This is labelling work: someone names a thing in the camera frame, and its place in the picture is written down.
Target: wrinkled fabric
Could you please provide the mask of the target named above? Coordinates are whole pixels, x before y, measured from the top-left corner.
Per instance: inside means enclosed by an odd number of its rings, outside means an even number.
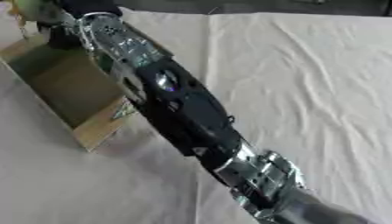
[[[203,81],[259,151],[298,164],[314,194],[392,220],[389,18],[125,10],[124,20]],[[96,153],[78,149],[0,63],[1,223],[256,223],[140,115]]]

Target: robotic hand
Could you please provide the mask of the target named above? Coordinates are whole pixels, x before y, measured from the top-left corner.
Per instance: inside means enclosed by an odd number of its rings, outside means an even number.
[[[124,23],[111,0],[36,2],[58,7],[56,19],[40,21],[57,33],[50,41],[60,39],[64,46],[64,39],[74,43],[77,38],[150,124],[184,156],[196,157],[258,222],[370,223],[311,196],[300,170],[278,153],[255,154],[233,128],[234,118],[210,92],[171,53]]]

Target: wooden box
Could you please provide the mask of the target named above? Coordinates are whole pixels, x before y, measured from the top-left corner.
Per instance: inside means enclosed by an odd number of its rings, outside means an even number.
[[[123,102],[120,88],[80,50],[55,50],[41,36],[20,40],[0,56],[48,108],[92,151],[124,124],[112,119]]]

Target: silver metal part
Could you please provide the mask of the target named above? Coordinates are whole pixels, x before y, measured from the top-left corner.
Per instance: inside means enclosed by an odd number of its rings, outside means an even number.
[[[302,174],[293,163],[271,150],[257,155],[245,140],[235,157],[214,172],[231,188],[240,206],[258,221],[273,221],[286,189],[305,187]],[[255,201],[263,201],[265,207]]]
[[[80,38],[93,62],[114,78],[131,101],[145,102],[146,93],[135,71],[168,55],[164,48],[107,12],[88,13],[77,20],[64,12],[63,25]],[[168,91],[175,88],[175,80],[167,73],[157,74],[157,81]]]

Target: white cloth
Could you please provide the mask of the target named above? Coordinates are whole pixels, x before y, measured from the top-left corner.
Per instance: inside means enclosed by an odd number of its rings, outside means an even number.
[[[206,83],[253,145],[297,163],[316,195],[392,220],[391,19],[129,10],[124,19]],[[0,65],[1,223],[256,223],[139,115],[100,153],[77,147]]]

